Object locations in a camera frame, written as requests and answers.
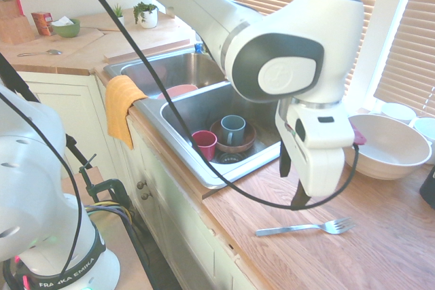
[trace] green bowl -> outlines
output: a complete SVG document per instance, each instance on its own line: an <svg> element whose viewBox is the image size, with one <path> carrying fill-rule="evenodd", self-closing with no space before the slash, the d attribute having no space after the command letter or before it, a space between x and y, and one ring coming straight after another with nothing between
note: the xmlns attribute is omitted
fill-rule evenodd
<svg viewBox="0 0 435 290"><path fill-rule="evenodd" d="M72 18L71 21L74 24L65 26L52 25L53 31L61 37L77 37L77 34L80 32L80 21L74 18Z"/></svg>

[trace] pink plate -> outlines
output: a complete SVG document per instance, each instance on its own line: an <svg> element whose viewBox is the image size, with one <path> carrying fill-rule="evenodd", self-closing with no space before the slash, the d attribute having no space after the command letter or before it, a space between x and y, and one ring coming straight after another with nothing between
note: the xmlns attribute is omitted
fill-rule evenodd
<svg viewBox="0 0 435 290"><path fill-rule="evenodd" d="M180 96L184 93L195 91L195 90L198 90L198 88L195 85L182 84L182 85L173 86L172 88L168 88L166 90L166 92L168 92L168 94L171 98L175 98L176 96ZM157 98L160 98L160 99L164 98L163 93L160 93L157 96Z"/></svg>

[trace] red cup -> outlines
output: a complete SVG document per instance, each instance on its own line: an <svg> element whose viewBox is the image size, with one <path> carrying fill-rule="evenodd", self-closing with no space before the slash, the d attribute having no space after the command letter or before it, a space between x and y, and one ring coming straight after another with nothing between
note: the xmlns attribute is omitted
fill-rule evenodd
<svg viewBox="0 0 435 290"><path fill-rule="evenodd" d="M211 161L215 156L215 147L218 138L208 130L199 130L192 135L199 149L204 154L208 161Z"/></svg>

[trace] red box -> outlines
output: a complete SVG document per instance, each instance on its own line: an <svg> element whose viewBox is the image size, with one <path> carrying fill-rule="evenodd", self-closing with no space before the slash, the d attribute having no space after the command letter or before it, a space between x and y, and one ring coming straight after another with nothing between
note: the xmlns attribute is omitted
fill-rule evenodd
<svg viewBox="0 0 435 290"><path fill-rule="evenodd" d="M53 21L52 15L45 12L32 13L33 20L35 21L36 29L40 35L53 35L55 34L51 27Z"/></svg>

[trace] franka emika robot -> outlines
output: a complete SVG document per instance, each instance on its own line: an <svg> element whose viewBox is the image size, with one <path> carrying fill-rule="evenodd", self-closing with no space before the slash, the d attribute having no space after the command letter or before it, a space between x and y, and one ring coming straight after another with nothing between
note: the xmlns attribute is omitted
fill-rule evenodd
<svg viewBox="0 0 435 290"><path fill-rule="evenodd" d="M236 91L279 101L275 122L308 196L327 196L354 132L341 99L360 42L360 0L293 0L263 16L230 0L158 0L189 24ZM59 116L0 84L0 93L46 135L60 155ZM62 278L78 206L60 188L60 162L35 131L0 101L0 261L19 256L31 289L112 290L120 265L86 213Z"/></svg>

